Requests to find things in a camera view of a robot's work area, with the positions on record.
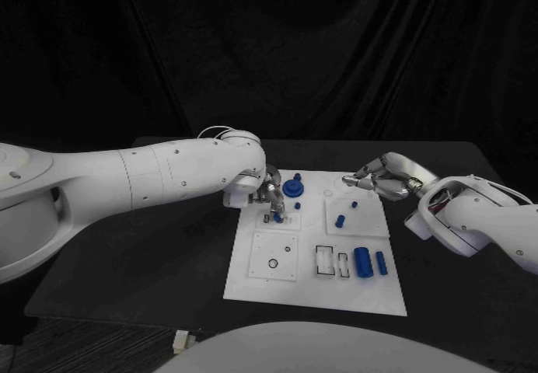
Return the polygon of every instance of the blue cylinder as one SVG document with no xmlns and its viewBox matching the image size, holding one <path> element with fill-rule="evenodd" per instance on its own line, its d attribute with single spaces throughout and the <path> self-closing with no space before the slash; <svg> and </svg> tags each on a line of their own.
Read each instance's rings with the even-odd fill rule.
<svg viewBox="0 0 538 373">
<path fill-rule="evenodd" d="M 357 266 L 357 274 L 359 277 L 372 277 L 374 276 L 374 268 L 372 268 L 372 261 L 369 259 L 369 251 L 365 247 L 358 247 L 354 250 L 355 254 L 355 266 Z"/>
<path fill-rule="evenodd" d="M 280 223 L 283 221 L 283 218 L 280 217 L 279 213 L 274 213 L 273 215 L 273 219 L 277 223 Z"/>
<path fill-rule="evenodd" d="M 299 197 L 305 192 L 303 183 L 296 179 L 289 180 L 284 183 L 283 192 L 292 198 Z"/>
<path fill-rule="evenodd" d="M 387 271 L 385 257 L 381 251 L 375 253 L 375 258 L 378 260 L 380 273 L 385 276 L 390 272 Z"/>
<path fill-rule="evenodd" d="M 345 226 L 345 216 L 339 215 L 339 218 L 336 219 L 336 228 L 342 228 Z"/>
</svg>

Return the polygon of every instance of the gray floor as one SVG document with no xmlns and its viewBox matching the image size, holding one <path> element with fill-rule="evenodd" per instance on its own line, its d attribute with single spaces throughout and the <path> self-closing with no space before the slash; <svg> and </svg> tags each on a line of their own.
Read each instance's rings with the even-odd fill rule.
<svg viewBox="0 0 538 373">
<path fill-rule="evenodd" d="M 149 373 L 173 358 L 175 330 L 64 319 L 41 319 L 18 346 L 12 373 Z M 13 346 L 0 345 L 0 372 L 9 372 Z M 538 372 L 521 362 L 491 361 L 502 373 Z"/>
</svg>

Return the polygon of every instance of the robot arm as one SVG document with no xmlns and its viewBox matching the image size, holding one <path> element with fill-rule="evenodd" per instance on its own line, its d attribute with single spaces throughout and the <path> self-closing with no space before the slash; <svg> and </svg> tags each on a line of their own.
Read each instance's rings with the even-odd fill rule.
<svg viewBox="0 0 538 373">
<path fill-rule="evenodd" d="M 284 214 L 271 176 L 279 170 L 269 173 L 269 167 L 260 139 L 245 131 L 75 154 L 0 144 L 0 283 L 29 272 L 113 214 L 219 190 L 224 205 L 237 208 L 267 190 Z"/>
<path fill-rule="evenodd" d="M 475 176 L 440 180 L 397 153 L 382 155 L 342 180 L 390 200 L 416 194 L 419 208 L 406 226 L 419 237 L 434 236 L 463 256 L 475 255 L 495 242 L 518 265 L 538 274 L 538 205 L 514 190 Z M 521 205 L 509 194 L 528 204 Z"/>
</svg>

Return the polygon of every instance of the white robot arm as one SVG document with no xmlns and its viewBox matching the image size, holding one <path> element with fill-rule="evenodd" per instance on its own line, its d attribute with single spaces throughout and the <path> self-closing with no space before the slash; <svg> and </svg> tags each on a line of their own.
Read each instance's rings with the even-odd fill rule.
<svg viewBox="0 0 538 373">
<path fill-rule="evenodd" d="M 75 154 L 0 144 L 0 283 L 29 272 L 101 218 L 219 190 L 227 207 L 247 207 L 251 195 L 263 195 L 257 201 L 284 214 L 279 170 L 266 168 L 250 132 Z"/>
<path fill-rule="evenodd" d="M 394 152 L 342 180 L 390 200 L 416 194 L 419 209 L 406 226 L 419 237 L 434 236 L 463 256 L 475 255 L 495 242 L 518 265 L 538 274 L 538 205 L 512 189 L 473 175 L 440 180 Z M 521 205 L 508 193 L 527 204 Z"/>
</svg>

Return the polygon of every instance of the black table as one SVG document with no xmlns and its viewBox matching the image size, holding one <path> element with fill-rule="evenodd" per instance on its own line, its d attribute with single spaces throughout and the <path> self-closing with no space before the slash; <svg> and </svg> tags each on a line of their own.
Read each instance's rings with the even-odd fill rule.
<svg viewBox="0 0 538 373">
<path fill-rule="evenodd" d="M 133 146 L 169 141 L 140 138 Z M 400 152 L 439 176 L 499 182 L 466 142 L 263 141 L 282 169 L 355 171 Z M 313 321 L 407 337 L 469 359 L 538 364 L 538 276 L 498 246 L 472 258 L 404 227 L 417 199 L 384 200 L 408 317 L 224 300 L 240 210 L 222 194 L 150 207 L 98 221 L 59 254 L 28 314 L 224 332 L 263 322 Z"/>
</svg>

